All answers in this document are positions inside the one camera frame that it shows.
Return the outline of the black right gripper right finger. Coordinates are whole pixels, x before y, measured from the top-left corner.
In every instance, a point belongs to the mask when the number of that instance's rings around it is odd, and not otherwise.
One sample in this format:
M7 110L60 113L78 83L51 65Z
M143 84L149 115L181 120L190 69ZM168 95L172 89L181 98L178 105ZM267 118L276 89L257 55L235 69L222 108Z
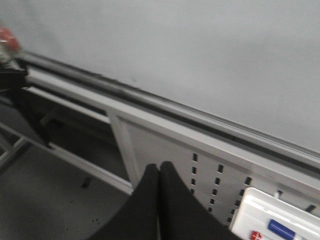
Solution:
M160 166L159 226L162 240L238 240L184 184L173 163Z

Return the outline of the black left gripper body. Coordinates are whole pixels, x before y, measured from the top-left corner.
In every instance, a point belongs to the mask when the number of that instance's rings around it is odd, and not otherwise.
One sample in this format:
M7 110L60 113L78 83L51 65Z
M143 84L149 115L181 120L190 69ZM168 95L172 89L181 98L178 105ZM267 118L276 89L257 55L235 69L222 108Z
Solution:
M48 146L50 137L28 104L26 66L15 58L0 60L0 122L28 139Z

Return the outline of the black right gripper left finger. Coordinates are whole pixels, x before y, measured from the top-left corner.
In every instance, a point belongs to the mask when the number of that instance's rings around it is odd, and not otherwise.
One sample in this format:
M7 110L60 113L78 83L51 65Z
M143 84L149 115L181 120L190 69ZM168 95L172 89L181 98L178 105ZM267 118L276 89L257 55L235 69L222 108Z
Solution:
M125 204L89 239L156 240L159 177L157 166L148 164L138 185Z

